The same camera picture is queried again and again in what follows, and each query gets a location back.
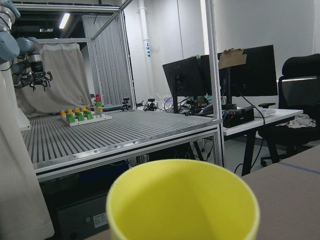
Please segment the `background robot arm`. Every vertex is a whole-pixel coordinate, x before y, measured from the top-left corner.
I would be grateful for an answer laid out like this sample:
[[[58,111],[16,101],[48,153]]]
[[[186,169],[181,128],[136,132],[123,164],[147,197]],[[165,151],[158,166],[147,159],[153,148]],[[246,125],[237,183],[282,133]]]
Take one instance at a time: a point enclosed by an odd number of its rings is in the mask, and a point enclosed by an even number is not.
[[[44,89],[51,86],[52,73],[46,72],[40,54],[41,46],[34,37],[19,37],[16,39],[19,46],[18,62],[11,67],[13,86],[21,89],[29,86],[33,90],[36,86]]]

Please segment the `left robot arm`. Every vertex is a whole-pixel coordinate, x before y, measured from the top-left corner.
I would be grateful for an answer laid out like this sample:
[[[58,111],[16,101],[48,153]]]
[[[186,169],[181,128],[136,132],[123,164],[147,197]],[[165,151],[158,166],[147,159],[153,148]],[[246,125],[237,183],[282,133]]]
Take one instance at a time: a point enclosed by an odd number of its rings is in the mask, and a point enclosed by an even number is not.
[[[11,0],[0,1],[0,64],[14,60],[20,53],[17,41],[11,35],[12,25],[21,16]]]

